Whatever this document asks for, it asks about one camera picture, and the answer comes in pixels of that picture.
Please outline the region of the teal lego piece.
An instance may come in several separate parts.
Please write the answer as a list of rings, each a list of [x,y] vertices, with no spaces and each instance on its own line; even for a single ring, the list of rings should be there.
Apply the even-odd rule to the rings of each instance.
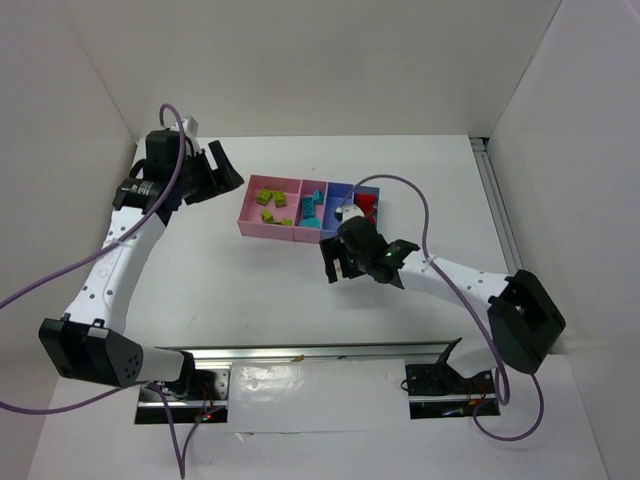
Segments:
[[[324,193],[314,190],[311,195],[305,195],[301,199],[299,226],[303,228],[319,229],[321,219],[316,216],[316,208],[324,204]]]

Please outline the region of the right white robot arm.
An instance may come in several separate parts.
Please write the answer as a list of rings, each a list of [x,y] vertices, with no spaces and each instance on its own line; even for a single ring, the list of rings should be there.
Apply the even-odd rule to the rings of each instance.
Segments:
[[[467,310],[478,340],[459,339],[441,363],[462,378],[510,367],[534,375],[559,339],[566,321],[539,279],[482,272],[427,254],[406,240],[388,242],[367,219],[344,222],[320,250],[331,283],[364,275],[378,283],[426,293]]]

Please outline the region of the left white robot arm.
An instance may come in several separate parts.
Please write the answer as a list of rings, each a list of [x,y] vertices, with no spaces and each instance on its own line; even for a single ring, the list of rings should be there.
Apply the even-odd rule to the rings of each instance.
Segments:
[[[202,149],[196,135],[195,120],[186,117],[146,136],[145,158],[115,193],[103,243],[108,253],[94,263],[62,317],[43,320],[38,337],[62,377],[119,388],[161,382],[178,396],[193,386],[192,354],[144,347],[124,331],[144,265],[172,214],[244,182],[220,142]]]

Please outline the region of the red 2x4 lego brick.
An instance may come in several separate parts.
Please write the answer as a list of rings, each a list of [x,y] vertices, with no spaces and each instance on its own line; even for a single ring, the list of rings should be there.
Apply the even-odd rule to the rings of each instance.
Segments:
[[[356,193],[354,195],[354,204],[361,209],[370,223],[377,224],[378,197],[376,195]]]

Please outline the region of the green 2x4 lego brick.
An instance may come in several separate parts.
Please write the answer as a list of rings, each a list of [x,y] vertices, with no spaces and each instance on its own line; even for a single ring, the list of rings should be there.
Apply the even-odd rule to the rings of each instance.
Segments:
[[[268,209],[264,209],[261,212],[261,220],[264,223],[274,223],[275,222],[273,214]]]

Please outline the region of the green lego brick front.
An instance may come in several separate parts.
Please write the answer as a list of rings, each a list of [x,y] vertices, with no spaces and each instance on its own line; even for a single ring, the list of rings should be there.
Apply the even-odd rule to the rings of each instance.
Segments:
[[[273,191],[263,188],[255,196],[255,201],[257,204],[266,206],[269,204],[272,198],[273,198]]]

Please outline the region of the white lego brick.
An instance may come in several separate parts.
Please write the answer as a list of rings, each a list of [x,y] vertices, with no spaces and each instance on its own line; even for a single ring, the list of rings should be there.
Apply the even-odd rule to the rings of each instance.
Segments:
[[[342,271],[342,265],[339,259],[334,259],[333,260],[333,266],[334,266],[334,270],[336,272],[336,276],[338,278],[342,278],[343,277],[343,271]]]

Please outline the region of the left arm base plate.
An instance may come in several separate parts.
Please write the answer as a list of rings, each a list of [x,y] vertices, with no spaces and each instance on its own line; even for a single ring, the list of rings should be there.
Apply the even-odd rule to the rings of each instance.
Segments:
[[[198,369],[187,387],[158,382],[158,387],[144,386],[139,391],[134,423],[167,425],[165,406],[178,425],[226,423],[231,380],[229,365]]]

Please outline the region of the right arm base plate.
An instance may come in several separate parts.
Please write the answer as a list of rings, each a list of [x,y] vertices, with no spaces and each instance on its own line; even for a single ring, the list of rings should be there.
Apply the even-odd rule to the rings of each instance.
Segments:
[[[499,416],[493,376],[483,371],[470,379],[448,365],[408,364],[400,388],[408,395],[412,420]]]

